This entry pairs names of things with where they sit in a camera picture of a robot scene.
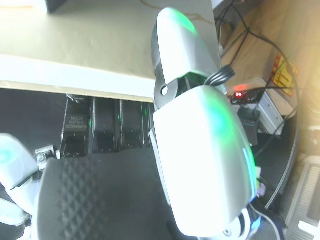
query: cable bundle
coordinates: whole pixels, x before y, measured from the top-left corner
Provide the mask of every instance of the cable bundle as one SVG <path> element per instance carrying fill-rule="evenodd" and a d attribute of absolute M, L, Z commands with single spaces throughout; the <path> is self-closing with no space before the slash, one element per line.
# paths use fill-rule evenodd
<path fill-rule="evenodd" d="M 224 84 L 229 79 L 231 79 L 234 75 L 235 75 L 234 70 L 231 68 L 231 65 L 228 64 L 223 68 L 221 68 L 218 72 L 209 76 L 204 82 L 204 85 L 216 87 L 221 84 Z"/>

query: yellow sticker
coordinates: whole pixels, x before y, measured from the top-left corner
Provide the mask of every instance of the yellow sticker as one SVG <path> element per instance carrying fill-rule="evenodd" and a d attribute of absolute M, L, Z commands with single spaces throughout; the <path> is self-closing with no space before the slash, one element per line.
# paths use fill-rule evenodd
<path fill-rule="evenodd" d="M 294 75 L 297 76 L 299 72 L 298 69 L 292 63 L 291 67 Z M 284 91 L 288 96 L 291 97 L 294 94 L 294 80 L 289 73 L 288 65 L 286 64 L 284 57 L 280 53 L 276 55 L 272 68 L 272 82 L 280 88 L 287 88 L 282 89 L 282 91 Z"/>

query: red light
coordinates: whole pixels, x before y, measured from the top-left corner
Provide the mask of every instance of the red light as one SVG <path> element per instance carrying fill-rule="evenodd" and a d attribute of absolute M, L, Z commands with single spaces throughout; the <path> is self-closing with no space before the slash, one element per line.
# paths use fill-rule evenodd
<path fill-rule="evenodd" d="M 242 97 L 242 92 L 236 92 L 236 93 L 235 93 L 235 96 L 236 96 L 236 97 Z"/>

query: blue light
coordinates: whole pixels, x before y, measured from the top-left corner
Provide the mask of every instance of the blue light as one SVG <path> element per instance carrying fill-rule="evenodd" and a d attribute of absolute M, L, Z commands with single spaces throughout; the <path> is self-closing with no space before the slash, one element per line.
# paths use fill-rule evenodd
<path fill-rule="evenodd" d="M 249 169 L 249 175 L 250 175 L 250 181 L 251 181 L 251 191 L 252 191 L 252 196 L 250 198 L 250 202 L 255 199 L 256 197 L 256 189 L 255 189 L 255 182 L 256 182 L 256 179 L 254 178 L 255 174 L 252 172 L 253 171 L 253 167 L 251 166 L 250 164 L 250 159 L 249 159 L 249 156 L 248 156 L 248 153 L 247 153 L 247 150 L 245 148 L 242 149 L 243 150 L 243 153 L 244 153 L 244 157 L 245 157 L 245 160 L 246 160 L 246 164 L 248 166 L 248 169 Z"/>
<path fill-rule="evenodd" d="M 0 164 L 10 162 L 12 159 L 12 153 L 8 150 L 0 150 Z"/>
<path fill-rule="evenodd" d="M 261 216 L 252 223 L 251 229 L 257 229 L 260 226 L 261 226 Z"/>

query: circular hole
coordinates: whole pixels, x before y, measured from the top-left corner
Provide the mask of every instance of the circular hole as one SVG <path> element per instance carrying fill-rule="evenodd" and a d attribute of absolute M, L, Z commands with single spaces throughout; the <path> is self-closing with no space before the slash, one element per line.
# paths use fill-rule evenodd
<path fill-rule="evenodd" d="M 167 87 L 167 86 L 164 86 L 164 87 L 161 89 L 161 94 L 162 94 L 162 96 L 165 96 L 165 95 L 167 95 L 167 93 L 168 93 L 168 87 Z"/>

